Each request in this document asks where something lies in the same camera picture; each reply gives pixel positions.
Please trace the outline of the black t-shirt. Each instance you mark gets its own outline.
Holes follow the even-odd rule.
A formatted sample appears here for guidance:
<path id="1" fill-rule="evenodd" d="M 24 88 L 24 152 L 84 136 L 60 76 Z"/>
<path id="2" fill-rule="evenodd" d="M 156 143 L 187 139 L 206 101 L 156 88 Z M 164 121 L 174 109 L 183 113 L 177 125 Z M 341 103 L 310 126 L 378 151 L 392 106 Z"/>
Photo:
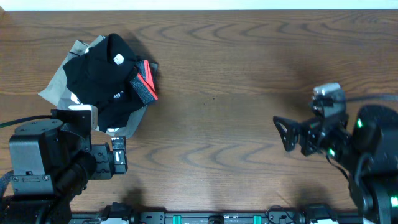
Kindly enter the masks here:
<path id="1" fill-rule="evenodd" d="M 97 107 L 100 131 L 127 126 L 131 113 L 144 107 L 130 83 L 139 73 L 137 63 L 124 39 L 110 34 L 63 66 L 67 88 L 81 103 Z"/>

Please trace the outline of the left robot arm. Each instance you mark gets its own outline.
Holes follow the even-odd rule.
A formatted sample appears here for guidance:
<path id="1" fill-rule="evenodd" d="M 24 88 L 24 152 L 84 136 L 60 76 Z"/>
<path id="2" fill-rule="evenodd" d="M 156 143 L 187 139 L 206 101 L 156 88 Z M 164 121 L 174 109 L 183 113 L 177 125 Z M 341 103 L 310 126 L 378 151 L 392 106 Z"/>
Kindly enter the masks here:
<path id="1" fill-rule="evenodd" d="M 97 214 L 76 214 L 71 201 L 91 180 L 128 170 L 126 138 L 93 145 L 90 110 L 52 110 L 2 124 L 18 125 L 9 140 L 12 171 L 1 178 L 1 223 L 134 223 L 131 209 L 113 203 Z"/>

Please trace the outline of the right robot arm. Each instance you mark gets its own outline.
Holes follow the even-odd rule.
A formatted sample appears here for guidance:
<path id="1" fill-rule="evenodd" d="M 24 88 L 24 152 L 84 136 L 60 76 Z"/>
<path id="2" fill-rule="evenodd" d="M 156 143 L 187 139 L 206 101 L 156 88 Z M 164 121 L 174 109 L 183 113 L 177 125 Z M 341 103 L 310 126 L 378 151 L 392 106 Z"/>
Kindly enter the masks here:
<path id="1" fill-rule="evenodd" d="M 360 108 L 354 128 L 347 130 L 345 106 L 314 109 L 301 123 L 274 116 L 284 149 L 309 156 L 324 153 L 349 182 L 361 216 L 374 223 L 397 223 L 397 112 L 381 105 Z"/>

